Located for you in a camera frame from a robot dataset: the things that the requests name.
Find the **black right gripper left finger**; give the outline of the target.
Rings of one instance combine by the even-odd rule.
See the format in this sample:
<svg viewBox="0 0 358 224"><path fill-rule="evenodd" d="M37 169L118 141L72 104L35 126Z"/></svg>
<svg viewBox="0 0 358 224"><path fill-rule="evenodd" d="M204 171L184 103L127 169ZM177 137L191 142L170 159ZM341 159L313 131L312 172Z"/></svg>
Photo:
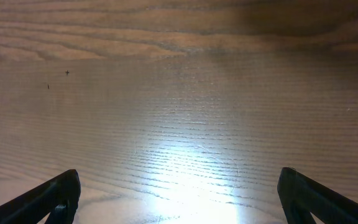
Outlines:
<svg viewBox="0 0 358 224"><path fill-rule="evenodd" d="M69 169L0 206L0 224L72 224L80 199L81 184L76 170Z"/></svg>

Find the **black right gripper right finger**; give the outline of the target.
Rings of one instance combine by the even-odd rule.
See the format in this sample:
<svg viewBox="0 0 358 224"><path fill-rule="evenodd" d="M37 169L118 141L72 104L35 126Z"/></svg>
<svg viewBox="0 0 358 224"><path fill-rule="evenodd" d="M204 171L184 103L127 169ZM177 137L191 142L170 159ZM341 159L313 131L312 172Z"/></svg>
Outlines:
<svg viewBox="0 0 358 224"><path fill-rule="evenodd" d="M288 223L358 224L358 203L291 167L281 170L277 191Z"/></svg>

